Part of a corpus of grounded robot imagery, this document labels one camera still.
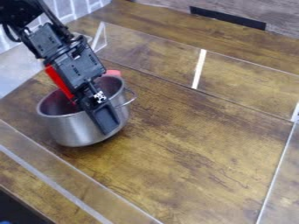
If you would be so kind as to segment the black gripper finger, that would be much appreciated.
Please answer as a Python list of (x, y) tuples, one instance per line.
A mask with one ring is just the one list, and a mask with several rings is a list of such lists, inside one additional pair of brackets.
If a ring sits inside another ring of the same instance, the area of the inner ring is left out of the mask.
[(101, 88), (96, 86), (93, 81), (87, 83), (79, 105), (103, 135), (107, 135), (117, 128), (120, 124), (117, 113)]

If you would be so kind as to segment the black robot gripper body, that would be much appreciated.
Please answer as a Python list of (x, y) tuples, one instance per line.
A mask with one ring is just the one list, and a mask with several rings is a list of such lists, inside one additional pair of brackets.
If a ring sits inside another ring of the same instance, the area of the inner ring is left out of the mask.
[(44, 65), (53, 67), (72, 94), (107, 71), (84, 36), (64, 46), (44, 61)]

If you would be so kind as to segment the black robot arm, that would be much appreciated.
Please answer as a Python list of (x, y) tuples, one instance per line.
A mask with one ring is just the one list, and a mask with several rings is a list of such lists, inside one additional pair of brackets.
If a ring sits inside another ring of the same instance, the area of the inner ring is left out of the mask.
[(0, 0), (0, 25), (7, 37), (41, 61), (53, 83), (99, 131), (108, 134), (120, 121), (108, 94), (96, 85), (107, 69), (87, 38), (71, 33), (43, 0)]

